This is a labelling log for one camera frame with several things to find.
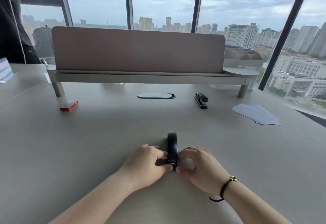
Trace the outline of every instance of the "person in black clothing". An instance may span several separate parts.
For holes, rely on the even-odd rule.
[[[24,64],[25,56],[27,64],[40,64],[31,40],[22,25],[21,0],[10,1],[14,15],[9,0],[0,0],[0,58],[6,57],[9,63]]]

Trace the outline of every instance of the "white cord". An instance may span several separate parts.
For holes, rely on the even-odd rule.
[[[25,62],[25,64],[27,64],[27,63],[26,63],[25,53],[24,53],[24,48],[22,47],[22,40],[21,40],[21,38],[20,38],[20,34],[19,34],[19,30],[18,30],[18,25],[17,25],[17,21],[16,21],[16,17],[15,17],[14,9],[13,9],[12,4],[11,4],[11,0],[9,0],[9,3],[10,3],[10,7],[11,7],[12,15],[14,16],[14,20],[15,20],[15,24],[16,24],[16,29],[17,29],[17,33],[18,33],[18,38],[19,38],[19,43],[20,43],[20,45],[21,45],[22,54],[23,54],[23,56],[24,56],[24,62]]]

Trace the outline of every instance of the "black string bracelet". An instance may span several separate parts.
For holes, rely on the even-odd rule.
[[[219,200],[214,200],[213,198],[209,198],[210,200],[212,200],[213,202],[221,202],[221,201],[223,201],[224,200],[224,198],[223,198],[223,194],[224,194],[224,191],[225,191],[225,189],[226,189],[226,187],[228,186],[228,184],[231,182],[231,181],[235,181],[235,182],[237,182],[238,181],[238,179],[237,179],[237,177],[234,177],[234,176],[230,176],[230,179],[222,186],[222,189],[221,189],[221,192],[220,192],[220,197],[221,197],[221,199],[219,199]]]

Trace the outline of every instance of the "brown partition panel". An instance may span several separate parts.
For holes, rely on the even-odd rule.
[[[54,27],[52,36],[56,68],[60,70],[223,71],[223,35]]]

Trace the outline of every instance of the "red box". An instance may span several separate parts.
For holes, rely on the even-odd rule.
[[[76,105],[78,105],[78,101],[70,100],[60,108],[60,111],[71,111]]]

